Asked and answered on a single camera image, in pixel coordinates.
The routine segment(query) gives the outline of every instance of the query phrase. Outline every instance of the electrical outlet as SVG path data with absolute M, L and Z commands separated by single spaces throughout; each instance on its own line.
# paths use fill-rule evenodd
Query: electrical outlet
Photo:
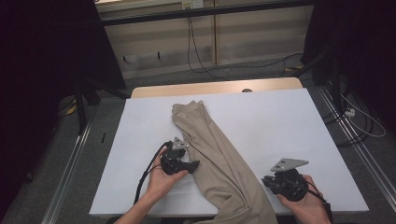
M 204 7 L 204 0 L 193 0 L 192 8 L 202 8 Z
M 191 9 L 191 8 L 193 8 L 192 1 L 181 2 L 181 9 L 186 10 L 186 9 Z

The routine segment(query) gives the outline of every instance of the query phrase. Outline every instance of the metal frame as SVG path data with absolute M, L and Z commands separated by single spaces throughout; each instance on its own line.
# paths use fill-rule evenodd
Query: metal frame
M 334 117 L 337 118 L 339 114 L 336 112 L 336 108 L 332 104 L 332 95 L 328 91 L 320 90 L 320 96 L 322 97 L 327 107 L 329 107 L 331 111 L 335 111 Z M 358 137 L 358 133 L 355 131 L 355 129 L 352 127 L 348 120 L 343 121 L 340 119 L 338 121 L 338 124 L 340 125 L 340 128 L 349 140 L 353 139 L 354 137 Z M 370 153 L 370 150 L 367 148 L 366 145 L 364 145 L 363 142 L 354 145 L 353 148 L 355 149 L 364 166 L 372 176 L 375 183 L 384 194 L 393 211 L 396 212 L 396 188 L 393 183 L 389 180 L 388 176 L 378 165 L 375 158 Z
M 61 212 L 62 205 L 64 204 L 64 199 L 69 191 L 70 184 L 72 183 L 74 172 L 76 171 L 76 167 L 78 165 L 79 155 L 83 150 L 85 143 L 87 141 L 88 135 L 91 130 L 92 121 L 95 117 L 97 110 L 97 106 L 93 111 L 92 118 L 88 120 L 85 129 L 82 130 L 81 134 L 78 136 L 72 154 L 69 158 L 69 162 L 64 169 L 64 174 L 62 175 L 61 180 L 59 181 L 58 187 L 56 188 L 55 193 L 52 196 L 49 207 L 47 208 L 46 214 L 41 221 L 42 224 L 54 224 L 58 219 L 59 213 Z
M 283 1 L 273 1 L 273 2 L 227 6 L 227 7 L 204 7 L 204 8 L 190 9 L 190 10 L 169 11 L 169 12 L 153 13 L 146 15 L 138 15 L 138 16 L 107 18 L 107 19 L 102 19 L 100 21 L 64 23 L 58 25 L 57 28 L 84 29 L 90 27 L 122 25 L 122 24 L 138 23 L 145 21 L 165 21 L 165 20 L 181 19 L 188 17 L 212 16 L 212 15 L 221 15 L 221 14 L 229 14 L 229 13 L 237 13 L 237 12 L 277 9 L 277 8 L 285 8 L 285 7 L 305 7 L 305 6 L 312 6 L 316 2 L 318 2 L 318 0 L 283 0 Z

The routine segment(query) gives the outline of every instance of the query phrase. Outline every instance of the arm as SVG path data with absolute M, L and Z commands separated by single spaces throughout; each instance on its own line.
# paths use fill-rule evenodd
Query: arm
M 311 176 L 305 175 L 304 179 L 315 186 Z M 308 185 L 309 189 L 316 191 L 314 187 Z M 290 202 L 284 196 L 278 194 L 276 197 L 280 202 L 288 207 L 294 215 L 304 224 L 330 224 L 329 217 L 324 209 L 322 201 L 310 193 L 299 202 Z
M 165 150 L 166 147 L 161 150 L 160 154 L 158 154 L 157 158 L 152 164 L 152 167 L 155 168 L 149 174 L 148 189 L 146 193 L 115 223 L 140 223 L 151 207 L 163 196 L 165 196 L 179 179 L 183 178 L 189 173 L 188 171 L 184 170 L 175 175 L 167 175 L 160 165 L 160 157 L 165 152 Z

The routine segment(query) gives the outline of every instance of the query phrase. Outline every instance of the fabric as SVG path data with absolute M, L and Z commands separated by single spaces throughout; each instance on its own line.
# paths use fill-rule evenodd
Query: fabric
M 172 120 L 189 144 L 198 188 L 219 213 L 200 223 L 275 224 L 276 216 L 259 180 L 221 129 L 209 117 L 202 101 L 174 105 Z

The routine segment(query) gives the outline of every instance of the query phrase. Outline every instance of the white tabletop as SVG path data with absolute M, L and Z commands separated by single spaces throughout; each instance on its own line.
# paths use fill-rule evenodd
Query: white tabletop
M 261 178 L 273 175 L 270 169 L 281 158 L 309 161 L 297 170 L 313 176 L 334 213 L 368 210 L 309 93 L 299 89 L 127 100 L 91 215 L 119 215 L 132 206 L 138 181 L 158 147 L 175 136 L 182 138 L 171 120 L 172 105 L 191 100 L 204 101 L 209 116 L 259 179 L 276 214 L 290 211 L 263 185 Z M 217 212 L 188 175 L 149 214 L 205 217 Z

